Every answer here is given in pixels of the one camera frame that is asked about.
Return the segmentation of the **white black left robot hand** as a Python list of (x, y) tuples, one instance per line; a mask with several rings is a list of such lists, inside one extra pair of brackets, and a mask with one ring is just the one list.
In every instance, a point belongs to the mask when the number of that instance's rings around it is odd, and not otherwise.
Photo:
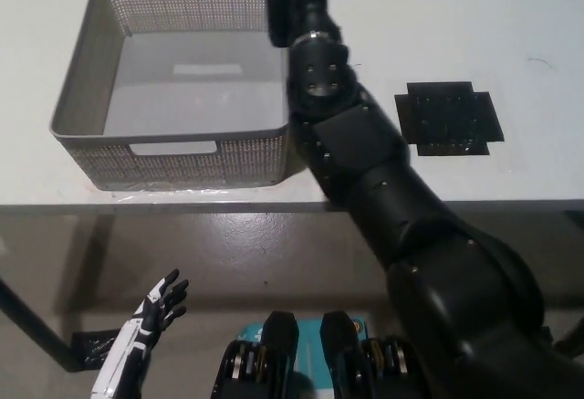
[(159, 280), (120, 328), (91, 388), (92, 398), (140, 398), (151, 353), (162, 333), (186, 312), (189, 281), (176, 268)]

